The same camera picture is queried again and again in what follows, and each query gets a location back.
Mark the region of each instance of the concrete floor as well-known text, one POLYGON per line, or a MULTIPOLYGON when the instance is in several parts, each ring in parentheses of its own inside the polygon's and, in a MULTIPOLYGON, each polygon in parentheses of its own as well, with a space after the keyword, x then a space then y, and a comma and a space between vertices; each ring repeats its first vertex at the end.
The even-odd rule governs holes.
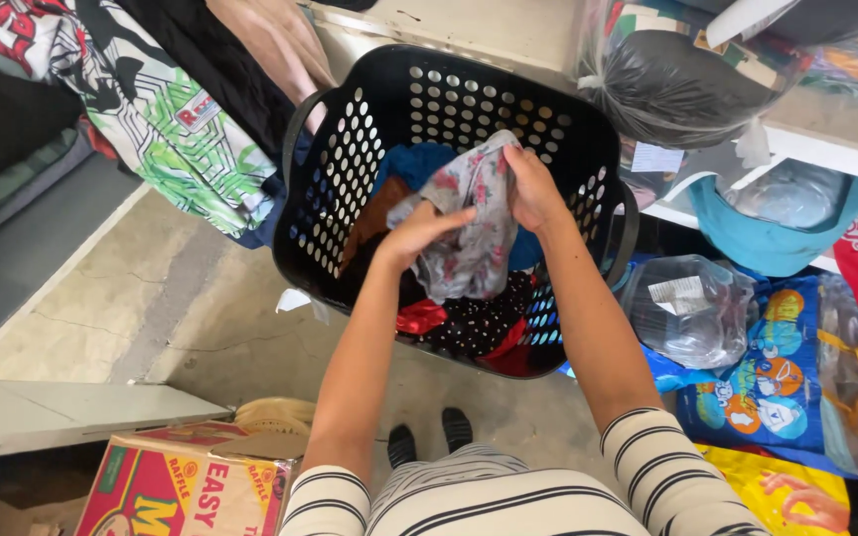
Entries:
MULTIPOLYGON (((151 192, 0 342, 0 380, 167 382, 220 405, 286 396, 315 401, 346 318, 309 306, 276 313, 287 288, 269 249, 233 244, 151 192)), ((375 479, 399 422, 420 457, 446 454, 442 408, 462 408, 476 439, 533 468, 570 468, 613 484, 574 380, 512 381, 396 344, 375 479)))

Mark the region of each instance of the pink fabric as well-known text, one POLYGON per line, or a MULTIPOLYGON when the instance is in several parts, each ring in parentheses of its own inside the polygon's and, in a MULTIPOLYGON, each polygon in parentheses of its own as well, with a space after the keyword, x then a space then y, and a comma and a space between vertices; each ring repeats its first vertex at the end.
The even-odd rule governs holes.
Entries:
MULTIPOLYGON (((337 82, 316 31, 293 0, 207 0, 207 6, 294 104, 337 82)), ((322 108, 307 119, 315 133, 322 108)))

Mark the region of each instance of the teal fabric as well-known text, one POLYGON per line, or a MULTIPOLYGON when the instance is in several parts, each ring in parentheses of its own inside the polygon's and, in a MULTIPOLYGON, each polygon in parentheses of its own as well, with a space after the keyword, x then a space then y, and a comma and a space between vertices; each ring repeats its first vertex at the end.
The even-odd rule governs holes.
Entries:
POLYGON ((763 275, 788 277, 803 270, 832 246, 858 215, 858 177, 852 177, 837 217, 806 230, 737 212, 717 194, 714 178, 702 178, 688 188, 701 231, 731 261, 763 275))

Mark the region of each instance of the person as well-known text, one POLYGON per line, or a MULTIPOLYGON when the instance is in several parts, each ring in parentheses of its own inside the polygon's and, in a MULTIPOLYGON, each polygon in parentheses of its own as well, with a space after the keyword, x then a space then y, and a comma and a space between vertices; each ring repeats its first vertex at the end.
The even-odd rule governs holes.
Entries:
POLYGON ((320 387, 280 536, 769 534, 664 411, 637 338, 547 168, 517 148, 504 155, 516 175, 512 213, 542 244, 566 354, 626 502, 586 474, 533 470, 471 443, 471 425, 455 408, 443 411, 451 454, 441 460, 416 462, 412 434, 393 430, 394 471, 371 502, 400 275, 434 238, 475 216, 474 208, 437 214, 423 201, 379 245, 366 274, 320 387))

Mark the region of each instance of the yellow bag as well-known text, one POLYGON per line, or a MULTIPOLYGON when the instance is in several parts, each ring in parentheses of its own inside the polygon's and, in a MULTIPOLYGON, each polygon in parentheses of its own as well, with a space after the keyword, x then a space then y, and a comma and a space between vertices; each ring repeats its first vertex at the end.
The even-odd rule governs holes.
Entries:
POLYGON ((850 536, 842 478, 748 452, 697 447, 773 536, 850 536))

